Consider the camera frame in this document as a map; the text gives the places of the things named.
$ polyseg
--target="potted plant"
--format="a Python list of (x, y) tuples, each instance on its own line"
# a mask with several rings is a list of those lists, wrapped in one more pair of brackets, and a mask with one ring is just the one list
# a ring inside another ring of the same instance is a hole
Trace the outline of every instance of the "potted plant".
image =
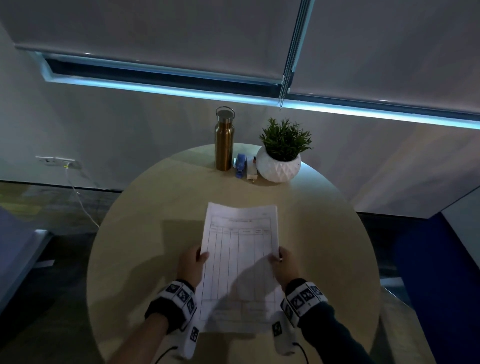
[(269, 125), (263, 129), (260, 139), (264, 146), (257, 153), (257, 169), (272, 182), (286, 182), (297, 175), (301, 166), (300, 153), (311, 149), (310, 132), (290, 123), (289, 119), (278, 124), (268, 119)]

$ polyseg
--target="white geometric planter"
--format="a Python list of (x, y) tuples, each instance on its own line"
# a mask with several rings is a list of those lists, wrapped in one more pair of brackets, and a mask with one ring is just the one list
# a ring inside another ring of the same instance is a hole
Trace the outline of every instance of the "white geometric planter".
[(286, 182), (295, 177), (301, 167), (300, 154), (290, 162), (280, 162), (268, 155), (265, 146), (257, 153), (257, 170), (263, 178), (271, 182)]

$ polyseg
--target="wall socket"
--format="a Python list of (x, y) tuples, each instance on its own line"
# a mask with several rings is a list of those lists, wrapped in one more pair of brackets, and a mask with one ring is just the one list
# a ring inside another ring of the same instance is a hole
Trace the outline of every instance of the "wall socket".
[(79, 170), (82, 167), (80, 163), (75, 159), (62, 158), (62, 157), (35, 157), (37, 161), (48, 167), (63, 167), (69, 163), (70, 169)]

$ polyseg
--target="gold water bottle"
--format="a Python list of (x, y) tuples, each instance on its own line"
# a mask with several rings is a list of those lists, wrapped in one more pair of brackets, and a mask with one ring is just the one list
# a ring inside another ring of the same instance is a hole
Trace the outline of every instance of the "gold water bottle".
[(215, 127), (215, 167), (218, 170), (232, 168), (233, 135), (232, 125), (235, 112), (228, 106), (220, 106), (215, 110), (217, 124)]

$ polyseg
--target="round table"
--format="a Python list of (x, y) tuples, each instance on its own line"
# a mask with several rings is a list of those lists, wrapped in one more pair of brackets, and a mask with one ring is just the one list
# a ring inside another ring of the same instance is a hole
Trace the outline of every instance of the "round table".
[[(234, 155), (260, 147), (234, 145)], [(372, 244), (353, 207), (325, 177), (302, 163), (286, 183), (256, 183), (214, 167), (214, 146), (177, 153), (142, 173), (102, 222), (87, 272), (93, 335), (107, 359), (143, 321), (150, 300), (175, 278), (180, 253), (200, 244), (208, 202), (232, 207), (277, 205), (280, 245), (294, 252), (301, 275), (324, 292), (337, 319), (367, 350), (380, 312), (380, 281)], [(315, 349), (298, 337), (311, 363)], [(304, 363), (280, 357), (270, 332), (201, 333), (193, 362)], [(165, 357), (164, 363), (176, 359)]]

